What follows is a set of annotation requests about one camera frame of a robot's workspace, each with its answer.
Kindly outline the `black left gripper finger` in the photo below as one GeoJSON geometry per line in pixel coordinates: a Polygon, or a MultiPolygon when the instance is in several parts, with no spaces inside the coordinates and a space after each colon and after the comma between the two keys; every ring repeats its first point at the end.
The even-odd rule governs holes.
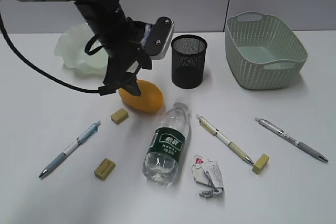
{"type": "Polygon", "coordinates": [[[123,89],[133,96],[141,95],[141,90],[138,86],[136,77],[132,77],[126,84],[124,84],[123,89]]]}

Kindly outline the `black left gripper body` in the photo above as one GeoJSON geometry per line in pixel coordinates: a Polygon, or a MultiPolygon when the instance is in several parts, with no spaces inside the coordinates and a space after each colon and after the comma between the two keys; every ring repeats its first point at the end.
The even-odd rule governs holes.
{"type": "Polygon", "coordinates": [[[121,41],[112,45],[108,58],[106,75],[99,94],[113,94],[123,89],[132,77],[136,77],[140,69],[152,69],[152,60],[141,48],[140,40],[144,35],[144,22],[128,18],[127,33],[121,41]]]}

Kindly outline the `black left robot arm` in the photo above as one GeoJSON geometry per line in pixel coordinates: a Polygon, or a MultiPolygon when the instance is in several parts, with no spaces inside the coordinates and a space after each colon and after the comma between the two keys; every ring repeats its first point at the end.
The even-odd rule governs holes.
{"type": "Polygon", "coordinates": [[[65,83],[36,67],[26,59],[11,42],[4,25],[1,32],[11,50],[29,67],[67,88],[100,95],[115,93],[122,88],[129,94],[140,96],[141,91],[136,82],[136,73],[130,73],[129,67],[138,62],[141,68],[151,69],[152,61],[144,46],[146,36],[152,30],[150,24],[133,21],[126,17],[119,0],[18,0],[20,2],[68,2],[72,1],[93,31],[94,36],[86,43],[85,53],[89,56],[104,49],[108,56],[107,72],[103,86],[97,90],[82,89],[65,83]]]}

